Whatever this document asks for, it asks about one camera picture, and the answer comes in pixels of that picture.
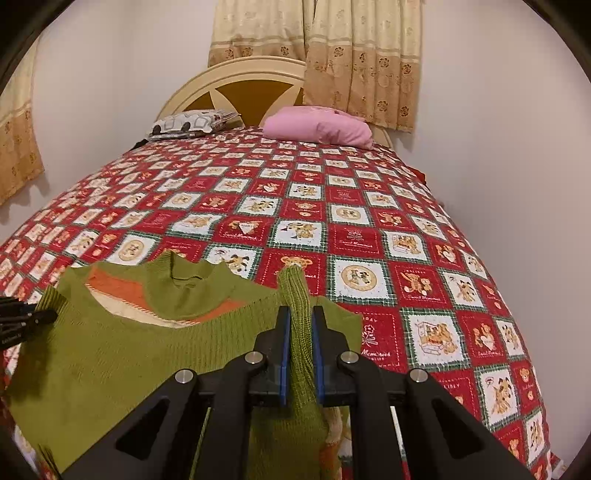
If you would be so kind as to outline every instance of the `pink pillow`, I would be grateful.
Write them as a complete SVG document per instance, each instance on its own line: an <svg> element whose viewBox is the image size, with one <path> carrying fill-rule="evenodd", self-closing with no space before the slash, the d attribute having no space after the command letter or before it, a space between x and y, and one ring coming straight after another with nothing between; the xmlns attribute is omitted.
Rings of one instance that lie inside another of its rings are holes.
<svg viewBox="0 0 591 480"><path fill-rule="evenodd" d="M286 106L271 115L263 135L275 140L349 145L370 149L371 130L358 116L322 106Z"/></svg>

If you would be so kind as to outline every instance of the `orange stripe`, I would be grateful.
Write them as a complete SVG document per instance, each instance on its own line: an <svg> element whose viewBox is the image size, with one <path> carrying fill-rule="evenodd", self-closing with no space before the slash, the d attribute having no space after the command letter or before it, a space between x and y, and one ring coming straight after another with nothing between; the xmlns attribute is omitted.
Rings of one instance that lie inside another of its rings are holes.
<svg viewBox="0 0 591 480"><path fill-rule="evenodd" d="M146 301L144 296L144 288L140 282L113 277L102 271L100 268L93 266L90 275L86 280L86 285L115 299L120 299L127 303L131 303L140 309L157 315ZM193 319L182 320L182 322L206 322L219 317L224 313L236 310L244 305L246 305L245 301L226 299L213 310L210 310L209 312Z"/></svg>

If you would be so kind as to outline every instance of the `metal screw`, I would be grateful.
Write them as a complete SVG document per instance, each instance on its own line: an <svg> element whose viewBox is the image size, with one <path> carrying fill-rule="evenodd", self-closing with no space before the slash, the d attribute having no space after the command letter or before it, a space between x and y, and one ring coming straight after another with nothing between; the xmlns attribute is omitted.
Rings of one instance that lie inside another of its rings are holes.
<svg viewBox="0 0 591 480"><path fill-rule="evenodd" d="M184 369L184 370L179 370L178 372L176 372L174 374L174 379L178 382L178 383L189 383L192 379L193 379L193 372L191 372L190 370Z"/></svg>
<svg viewBox="0 0 591 480"><path fill-rule="evenodd" d="M410 371L410 378L416 383L423 383L429 378L429 374L422 368L414 368Z"/></svg>
<svg viewBox="0 0 591 480"><path fill-rule="evenodd" d="M347 351L340 354L340 359L346 364L354 364L359 360L359 355L355 352Z"/></svg>
<svg viewBox="0 0 591 480"><path fill-rule="evenodd" d="M257 352L257 351L248 352L244 356L244 360L246 360L248 363L250 363L252 365L262 362L262 359L263 359L262 353Z"/></svg>

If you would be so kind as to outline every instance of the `sweater neckline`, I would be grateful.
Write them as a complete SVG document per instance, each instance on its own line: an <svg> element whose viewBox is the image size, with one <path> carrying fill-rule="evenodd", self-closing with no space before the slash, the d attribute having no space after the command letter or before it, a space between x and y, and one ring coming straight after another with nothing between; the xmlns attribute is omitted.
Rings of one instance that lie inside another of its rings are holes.
<svg viewBox="0 0 591 480"><path fill-rule="evenodd" d="M144 264L143 289L154 313L171 320L199 317L220 306L236 287L224 263L193 263L166 250Z"/></svg>

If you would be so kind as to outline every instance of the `black clamp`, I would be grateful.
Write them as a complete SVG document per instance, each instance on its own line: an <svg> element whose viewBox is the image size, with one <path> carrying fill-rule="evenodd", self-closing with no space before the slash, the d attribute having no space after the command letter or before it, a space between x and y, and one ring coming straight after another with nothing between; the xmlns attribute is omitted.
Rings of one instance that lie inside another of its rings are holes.
<svg viewBox="0 0 591 480"><path fill-rule="evenodd" d="M36 307L15 297L0 297L0 351L29 340L41 325L56 321L56 312L35 311Z"/></svg>

